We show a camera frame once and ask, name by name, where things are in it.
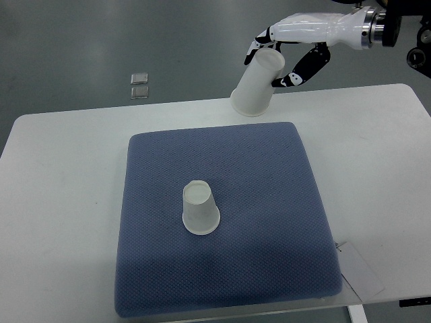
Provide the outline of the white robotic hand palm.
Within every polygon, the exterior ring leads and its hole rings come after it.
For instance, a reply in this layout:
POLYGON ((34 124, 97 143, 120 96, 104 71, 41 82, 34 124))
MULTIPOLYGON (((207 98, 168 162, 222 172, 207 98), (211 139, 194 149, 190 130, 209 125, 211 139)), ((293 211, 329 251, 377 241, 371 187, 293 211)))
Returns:
POLYGON ((305 44, 324 42, 327 46, 343 43, 362 50, 371 47, 369 33, 373 18, 373 8, 357 9, 345 15, 295 13, 272 25, 271 39, 276 42, 305 44))

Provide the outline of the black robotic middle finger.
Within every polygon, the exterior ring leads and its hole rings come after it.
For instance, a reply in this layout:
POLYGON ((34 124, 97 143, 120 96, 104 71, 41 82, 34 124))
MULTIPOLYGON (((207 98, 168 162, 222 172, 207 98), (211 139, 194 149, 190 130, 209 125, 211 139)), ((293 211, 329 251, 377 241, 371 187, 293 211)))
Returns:
POLYGON ((268 27, 265 31, 261 32, 255 38, 255 48, 273 48, 273 38, 271 33, 271 26, 268 27))

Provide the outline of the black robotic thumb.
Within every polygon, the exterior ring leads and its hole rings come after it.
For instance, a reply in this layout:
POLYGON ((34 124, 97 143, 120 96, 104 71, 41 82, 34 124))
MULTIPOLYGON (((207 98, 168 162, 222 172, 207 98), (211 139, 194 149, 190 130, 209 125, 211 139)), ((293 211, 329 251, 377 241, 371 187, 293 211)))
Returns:
POLYGON ((314 45, 295 65, 290 73, 284 77, 274 79, 272 87, 299 86, 314 77, 329 61, 331 53, 326 42, 314 45))

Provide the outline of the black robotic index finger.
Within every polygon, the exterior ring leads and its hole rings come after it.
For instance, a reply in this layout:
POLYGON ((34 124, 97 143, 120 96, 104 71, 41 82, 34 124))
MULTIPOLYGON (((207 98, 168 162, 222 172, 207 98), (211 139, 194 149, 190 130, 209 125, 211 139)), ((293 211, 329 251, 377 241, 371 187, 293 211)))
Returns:
POLYGON ((256 40, 252 41, 250 47, 248 48, 246 57, 244 59, 244 65, 249 65, 255 56, 256 52, 261 48, 261 43, 256 40))

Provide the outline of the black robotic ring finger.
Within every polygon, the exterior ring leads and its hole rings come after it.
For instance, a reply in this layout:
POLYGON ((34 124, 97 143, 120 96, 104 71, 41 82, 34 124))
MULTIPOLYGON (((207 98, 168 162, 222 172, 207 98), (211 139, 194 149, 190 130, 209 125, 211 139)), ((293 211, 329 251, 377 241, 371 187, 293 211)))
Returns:
POLYGON ((276 42, 276 43, 274 44, 274 49, 275 49, 277 52, 281 52, 281 46, 282 46, 282 42, 276 42))

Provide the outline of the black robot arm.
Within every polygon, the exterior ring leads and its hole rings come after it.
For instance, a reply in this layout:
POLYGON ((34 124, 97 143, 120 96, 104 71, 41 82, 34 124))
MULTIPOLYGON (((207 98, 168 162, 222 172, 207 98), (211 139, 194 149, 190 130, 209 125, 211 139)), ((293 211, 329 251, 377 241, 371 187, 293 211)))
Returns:
POLYGON ((313 44, 290 73, 275 78, 271 85, 292 87, 314 77, 330 60, 330 46, 344 43, 362 50, 374 44, 393 48, 396 45, 403 17, 419 16, 420 27, 416 46, 406 56, 413 70, 430 76, 430 2, 379 1, 379 7, 363 6, 353 1, 353 12, 295 13, 269 26, 251 43, 244 63, 249 65, 262 48, 279 52, 282 44, 313 44))

